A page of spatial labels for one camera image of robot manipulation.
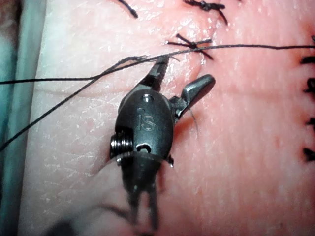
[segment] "skin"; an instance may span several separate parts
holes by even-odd
[[[228,26],[217,12],[181,0],[129,0],[137,20],[116,1],[48,0],[37,77],[88,77],[128,56],[183,49],[163,44],[180,42],[177,33],[191,41],[210,37],[213,45],[312,44],[312,0],[216,2],[225,4]],[[314,234],[315,164],[302,154],[314,147],[304,125],[314,101],[302,90],[315,70],[299,64],[314,50],[208,53],[214,61],[177,56],[181,62],[170,62],[162,83],[170,98],[206,73],[217,81],[192,108],[198,130],[190,113],[176,125],[175,168],[165,165],[158,178],[156,235]],[[104,165],[119,103],[151,66],[103,77],[29,131],[19,235],[37,235],[73,215],[79,235],[132,235],[112,212],[83,211],[95,204],[128,210],[118,167]],[[31,120],[85,83],[36,84]]]

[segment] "black suture thread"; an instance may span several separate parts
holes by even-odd
[[[226,25],[228,25],[228,21],[225,17],[225,15],[223,14],[223,12],[221,10],[225,9],[225,5],[223,4],[218,4],[218,3],[206,3],[205,1],[195,1],[195,0],[184,0],[184,3],[187,3],[191,6],[199,6],[199,8],[203,11],[211,11],[211,10],[215,10],[217,11],[220,16],[223,18],[224,22]]]
[[[118,69],[113,69],[110,70],[109,72],[105,73],[101,73],[97,76],[104,76],[104,75],[108,75],[111,73],[114,73],[116,71],[120,71],[132,66],[136,66],[142,63],[146,63],[146,62],[152,62],[155,61],[156,59],[160,58],[160,57],[170,57],[170,58],[174,58],[175,60],[179,61],[178,59],[176,59],[174,56],[175,55],[179,55],[179,54],[184,54],[184,53],[193,53],[193,52],[202,52],[204,50],[209,50],[209,49],[223,49],[223,48],[263,48],[263,49],[271,49],[271,50],[290,50],[290,49],[310,49],[310,48],[314,48],[315,46],[310,46],[310,45],[297,45],[297,46],[270,46],[270,45],[262,45],[262,44],[229,44],[229,45],[217,45],[217,46],[207,46],[207,47],[200,47],[200,48],[195,48],[195,49],[188,49],[188,50],[182,50],[182,51],[178,51],[178,52],[173,52],[173,53],[168,53],[168,54],[162,54],[159,56],[154,56],[151,58],[147,58],[144,57],[145,59],[141,60],[141,61],[137,61],[134,63],[131,63],[129,65],[126,66],[122,66],[119,67]],[[32,82],[37,82],[37,81],[67,81],[67,80],[72,80],[72,81],[83,81],[83,80],[92,80],[94,79],[96,76],[92,76],[92,77],[86,77],[86,78],[57,78],[57,79],[32,79]],[[17,84],[20,83],[19,81],[4,81],[1,82],[2,84]]]
[[[309,78],[307,80],[307,89],[303,90],[303,92],[315,92],[315,78]]]
[[[81,87],[81,89],[79,89],[78,91],[76,91],[75,93],[73,93],[72,95],[70,95],[69,97],[67,97],[65,100],[63,100],[62,102],[60,102],[59,104],[57,104],[56,106],[54,106],[52,109],[50,109],[49,111],[47,111],[46,113],[44,113],[43,115],[41,115],[39,118],[37,118],[35,121],[33,121],[32,123],[30,123],[29,125],[27,125],[25,128],[23,128],[21,131],[19,131],[17,134],[15,134],[12,138],[10,138],[8,141],[6,141],[1,147],[0,147],[0,152],[3,151],[13,140],[15,140],[16,138],[18,138],[22,133],[24,133],[25,131],[27,131],[29,128],[31,128],[33,125],[35,125],[36,123],[38,123],[39,121],[41,121],[43,118],[45,118],[47,115],[49,115],[50,113],[52,113],[55,109],[57,109],[58,107],[60,107],[62,104],[64,104],[65,102],[67,102],[68,100],[70,100],[71,98],[73,98],[75,95],[77,95],[79,92],[81,92],[82,90],[86,89],[88,86],[90,86],[91,84],[93,84],[95,81],[97,81],[99,78],[101,78],[104,75],[108,75],[111,73],[114,73],[116,71],[120,71],[135,65],[139,65],[145,62],[150,62],[150,61],[154,61],[160,57],[173,57],[175,55],[179,55],[179,54],[183,54],[183,53],[191,53],[191,52],[201,52],[203,50],[208,50],[208,49],[222,49],[222,48],[264,48],[264,49],[272,49],[272,50],[288,50],[288,49],[299,49],[299,48],[315,48],[315,46],[309,46],[309,45],[300,45],[300,46],[269,46],[269,45],[261,45],[261,44],[232,44],[232,45],[218,45],[218,46],[208,46],[208,47],[200,47],[200,48],[196,48],[196,49],[188,49],[188,50],[182,50],[182,51],[178,51],[178,52],[173,52],[173,53],[168,53],[168,54],[162,54],[159,56],[155,56],[155,57],[151,57],[151,58],[145,58],[145,57],[128,57],[125,59],[122,59],[121,61],[119,61],[117,64],[121,63],[123,60],[130,60],[130,58],[145,58],[142,59],[140,61],[131,63],[129,65],[125,65],[125,66],[121,66],[119,68],[115,68],[115,66],[117,67],[117,64],[115,64],[114,66],[108,68],[107,70],[105,70],[104,72],[100,73],[99,75],[95,75],[90,77],[90,79],[92,80],[91,82],[87,83],[85,86]]]
[[[0,85],[19,84],[28,82],[44,82],[44,81],[86,81],[91,78],[47,78],[47,79],[27,79],[27,80],[11,80],[11,81],[0,81]]]
[[[303,153],[304,155],[306,155],[306,161],[315,161],[315,152],[313,152],[312,150],[308,149],[308,148],[304,148],[303,149]]]
[[[312,57],[302,57],[301,64],[309,64],[309,63],[315,63],[315,56]]]
[[[109,71],[111,71],[112,69],[115,69],[117,66],[129,61],[129,60],[137,60],[139,58],[143,58],[143,57],[128,57],[128,58],[124,58],[122,60],[120,60],[118,63],[116,63],[115,65],[111,66],[110,68],[108,68],[107,70],[105,70],[103,73],[101,73],[100,75],[96,75],[91,77],[92,81],[88,82],[86,85],[84,85],[83,87],[81,87],[79,90],[77,90],[76,92],[74,92],[73,94],[71,94],[70,96],[68,96],[67,98],[65,98],[63,101],[61,101],[60,103],[58,103],[56,106],[54,106],[53,108],[51,108],[50,110],[48,110],[47,112],[45,112],[43,115],[41,115],[40,117],[38,117],[36,120],[34,120],[33,122],[31,122],[29,125],[25,126],[23,129],[21,129],[18,133],[16,133],[12,138],[10,138],[9,140],[7,140],[1,147],[0,147],[0,152],[3,151],[12,141],[14,141],[16,138],[18,138],[21,134],[23,134],[25,131],[27,131],[29,128],[31,128],[32,126],[34,126],[35,124],[37,124],[38,122],[40,122],[43,118],[45,118],[46,116],[48,116],[50,113],[52,113],[55,109],[57,109],[58,107],[60,107],[61,105],[63,105],[64,103],[66,103],[67,101],[69,101],[71,98],[73,98],[75,95],[77,95],[78,93],[80,93],[81,91],[83,91],[84,89],[86,89],[87,87],[89,87],[91,84],[95,83],[97,80],[99,80],[104,74],[104,73],[108,73]]]
[[[207,39],[207,40],[203,40],[203,41],[200,41],[200,42],[190,42],[188,39],[182,37],[179,33],[176,35],[177,38],[179,38],[180,40],[184,41],[185,43],[187,44],[183,44],[183,43],[174,43],[174,42],[166,42],[166,44],[169,44],[169,45],[177,45],[177,46],[184,46],[184,47],[188,47],[188,48],[191,48],[191,49],[196,49],[198,48],[198,44],[203,44],[203,43],[211,43],[212,42],[212,39]],[[204,51],[201,51],[201,53],[203,55],[205,55],[207,58],[213,60],[213,57],[210,56],[208,53],[204,52]]]
[[[130,13],[133,15],[135,19],[138,18],[137,12],[134,9],[132,9],[128,3],[126,3],[124,0],[118,0],[118,1],[121,2],[130,11]]]

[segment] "small hole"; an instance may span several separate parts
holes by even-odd
[[[143,152],[150,153],[151,147],[148,144],[139,144],[137,146],[137,151],[143,151]]]

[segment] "pink skin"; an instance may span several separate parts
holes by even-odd
[[[48,0],[37,77],[88,77],[124,57],[184,49],[163,44],[179,42],[177,33],[191,41],[210,37],[213,45],[312,44],[312,0],[216,2],[226,5],[229,26],[217,12],[181,0],[129,0],[137,20],[114,0]],[[170,61],[162,83],[170,98],[206,73],[217,81],[192,109],[198,132],[190,113],[176,126],[175,169],[164,168],[161,175],[165,191],[156,235],[313,235],[315,164],[304,162],[302,148],[314,147],[313,130],[304,125],[314,102],[302,90],[315,70],[299,60],[314,50],[208,53],[214,61],[197,53],[177,56],[181,62]],[[76,214],[96,203],[117,201],[127,209],[117,192],[106,195],[119,178],[110,181],[115,171],[101,168],[118,105],[151,66],[105,76],[29,131],[21,236],[39,234],[65,211]],[[36,84],[31,119],[85,83]],[[97,210],[75,227],[80,235],[130,231],[126,221]]]

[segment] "sutured wound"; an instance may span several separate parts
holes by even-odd
[[[220,16],[223,18],[225,24],[227,25],[227,19],[221,10],[225,9],[225,5],[218,3],[207,3],[205,1],[195,1],[195,0],[184,0],[184,3],[187,3],[191,6],[199,6],[199,8],[203,11],[215,10]]]
[[[168,45],[177,45],[177,46],[184,46],[184,47],[188,47],[188,48],[191,48],[191,49],[196,49],[198,48],[197,45],[200,45],[200,44],[204,44],[204,43],[212,43],[212,39],[206,39],[206,40],[203,40],[203,41],[199,41],[199,42],[190,42],[188,39],[185,39],[184,37],[182,37],[179,33],[176,35],[177,38],[179,38],[180,40],[184,41],[185,43],[187,44],[184,44],[184,43],[174,43],[174,42],[169,42],[169,41],[166,41],[165,44],[168,44]],[[205,55],[207,58],[213,60],[213,57],[210,56],[208,53],[204,52],[204,51],[200,51],[203,55]]]

